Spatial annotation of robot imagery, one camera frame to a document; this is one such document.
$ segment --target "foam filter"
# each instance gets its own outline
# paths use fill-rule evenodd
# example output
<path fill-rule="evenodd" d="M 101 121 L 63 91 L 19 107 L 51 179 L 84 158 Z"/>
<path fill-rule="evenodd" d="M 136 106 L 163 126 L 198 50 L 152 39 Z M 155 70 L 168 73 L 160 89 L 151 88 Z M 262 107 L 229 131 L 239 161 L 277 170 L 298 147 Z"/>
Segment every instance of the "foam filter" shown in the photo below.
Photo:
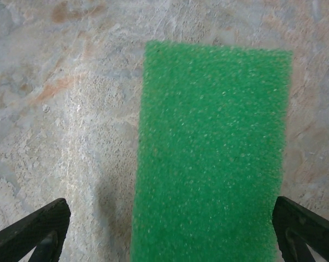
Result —
<path fill-rule="evenodd" d="M 133 262 L 275 259 L 291 59 L 147 43 Z"/>

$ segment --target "marble surface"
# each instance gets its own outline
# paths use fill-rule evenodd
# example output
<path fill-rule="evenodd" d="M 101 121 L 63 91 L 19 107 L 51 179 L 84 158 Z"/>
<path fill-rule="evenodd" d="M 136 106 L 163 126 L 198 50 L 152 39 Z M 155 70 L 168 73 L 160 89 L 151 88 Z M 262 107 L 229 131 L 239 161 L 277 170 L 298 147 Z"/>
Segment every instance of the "marble surface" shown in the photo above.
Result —
<path fill-rule="evenodd" d="M 61 261 L 128 261 L 151 39 L 294 51 L 282 194 L 329 219 L 329 0 L 2 0 L 0 230 L 65 197 Z"/>

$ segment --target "gray floor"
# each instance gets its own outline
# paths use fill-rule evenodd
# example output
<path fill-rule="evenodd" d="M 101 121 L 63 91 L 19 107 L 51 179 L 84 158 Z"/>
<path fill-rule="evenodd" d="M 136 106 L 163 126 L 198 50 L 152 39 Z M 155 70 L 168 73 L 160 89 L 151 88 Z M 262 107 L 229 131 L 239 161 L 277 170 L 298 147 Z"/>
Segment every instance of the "gray floor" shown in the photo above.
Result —
<path fill-rule="evenodd" d="M 129 259 L 150 39 L 294 51 L 282 194 L 329 219 L 329 0 L 2 0 L 0 229 L 65 197 L 62 261 Z"/>

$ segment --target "granite surface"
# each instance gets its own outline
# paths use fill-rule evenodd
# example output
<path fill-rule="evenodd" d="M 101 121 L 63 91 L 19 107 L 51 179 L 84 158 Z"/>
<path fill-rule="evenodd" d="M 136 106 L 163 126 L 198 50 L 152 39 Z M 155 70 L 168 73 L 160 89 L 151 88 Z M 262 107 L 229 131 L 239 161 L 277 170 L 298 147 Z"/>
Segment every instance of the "granite surface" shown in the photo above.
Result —
<path fill-rule="evenodd" d="M 2 0 L 0 230 L 65 197 L 61 261 L 128 261 L 151 39 L 294 52 L 281 193 L 329 219 L 329 0 Z"/>

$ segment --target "textured foam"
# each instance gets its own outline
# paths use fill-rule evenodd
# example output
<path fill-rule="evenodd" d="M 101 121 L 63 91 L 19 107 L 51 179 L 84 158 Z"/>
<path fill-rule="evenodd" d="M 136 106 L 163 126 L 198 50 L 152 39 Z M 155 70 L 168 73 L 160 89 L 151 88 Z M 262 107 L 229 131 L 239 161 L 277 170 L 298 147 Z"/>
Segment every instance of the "textured foam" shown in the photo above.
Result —
<path fill-rule="evenodd" d="M 146 46 L 131 260 L 273 261 L 291 53 Z"/>

